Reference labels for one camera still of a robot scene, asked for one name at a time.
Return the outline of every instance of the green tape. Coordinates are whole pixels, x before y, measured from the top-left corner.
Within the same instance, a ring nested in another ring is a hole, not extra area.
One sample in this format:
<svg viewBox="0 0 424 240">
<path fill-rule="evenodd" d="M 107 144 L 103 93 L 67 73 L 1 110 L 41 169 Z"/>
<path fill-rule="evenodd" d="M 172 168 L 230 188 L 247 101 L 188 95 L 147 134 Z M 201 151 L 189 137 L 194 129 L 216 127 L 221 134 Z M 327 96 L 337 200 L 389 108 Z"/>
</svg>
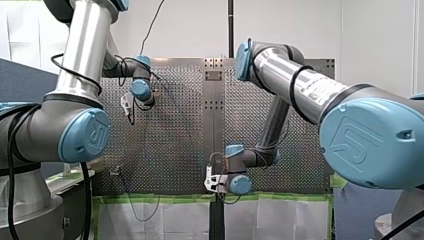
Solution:
<svg viewBox="0 0 424 240">
<path fill-rule="evenodd" d="M 331 195 L 322 194 L 290 194 L 290 193 L 261 193 L 260 199 L 286 200 L 286 201 L 305 201 L 305 202 L 326 202 Z"/>
<path fill-rule="evenodd" d="M 343 189 L 347 184 L 346 179 L 342 178 L 339 174 L 335 173 L 330 176 L 330 186 L 333 188 Z"/>
<path fill-rule="evenodd" d="M 125 194 L 117 196 L 96 197 L 100 204 L 127 204 L 127 203 L 157 203 L 159 195 L 155 194 Z M 184 203 L 208 203 L 214 201 L 211 194 L 194 194 L 182 196 L 160 195 L 160 203 L 184 204 Z"/>
</svg>

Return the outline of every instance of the perforated metal board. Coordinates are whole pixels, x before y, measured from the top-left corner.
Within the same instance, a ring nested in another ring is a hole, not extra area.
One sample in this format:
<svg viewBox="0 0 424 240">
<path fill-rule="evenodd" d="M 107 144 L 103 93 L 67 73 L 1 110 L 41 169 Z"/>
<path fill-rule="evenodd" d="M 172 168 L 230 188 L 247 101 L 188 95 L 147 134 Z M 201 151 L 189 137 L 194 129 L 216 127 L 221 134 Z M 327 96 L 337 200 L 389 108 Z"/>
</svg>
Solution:
<svg viewBox="0 0 424 240">
<path fill-rule="evenodd" d="M 334 75 L 334 68 L 328 65 L 331 60 L 308 63 Z M 272 96 L 252 84 L 236 81 L 233 60 L 155 59 L 152 65 L 153 71 L 163 77 L 162 82 L 153 83 L 156 105 L 149 112 L 136 109 L 134 126 L 120 106 L 131 79 L 123 87 L 118 86 L 118 79 L 102 82 L 101 101 L 112 120 L 112 131 L 104 169 L 93 181 L 95 195 L 126 192 L 122 179 L 110 175 L 116 166 L 122 167 L 122 177 L 131 192 L 205 193 L 209 154 L 223 151 L 228 143 L 253 146 L 259 137 Z M 224 77 L 205 80 L 208 71 L 221 71 Z M 290 134 L 282 147 L 284 161 L 266 171 L 250 171 L 255 188 L 325 192 L 330 171 L 319 153 L 316 128 L 295 114 L 290 122 Z"/>
</svg>

